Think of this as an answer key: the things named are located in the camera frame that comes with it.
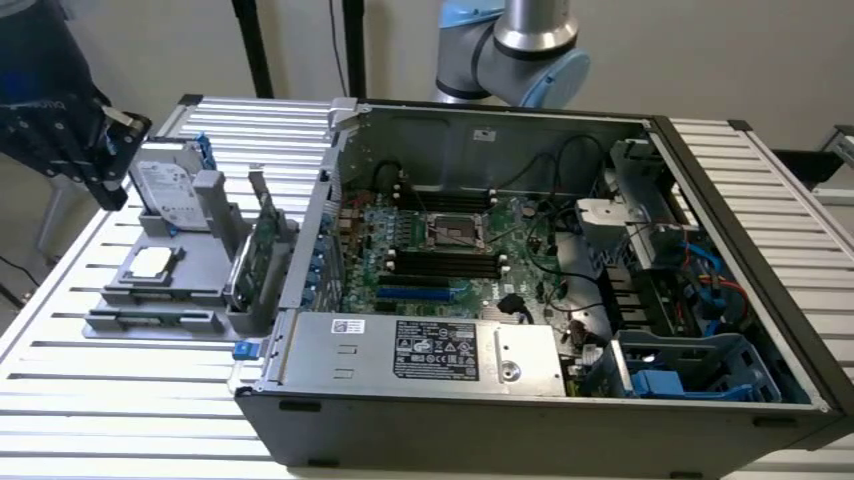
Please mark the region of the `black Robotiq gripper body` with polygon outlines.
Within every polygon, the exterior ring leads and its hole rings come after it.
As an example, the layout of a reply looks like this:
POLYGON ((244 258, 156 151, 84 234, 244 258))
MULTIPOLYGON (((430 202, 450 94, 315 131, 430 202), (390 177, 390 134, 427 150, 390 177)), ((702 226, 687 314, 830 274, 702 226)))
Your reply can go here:
POLYGON ((85 148, 111 147, 101 110, 111 104, 67 25, 57 1, 1 3, 1 148, 21 150, 17 118, 60 119, 85 148))

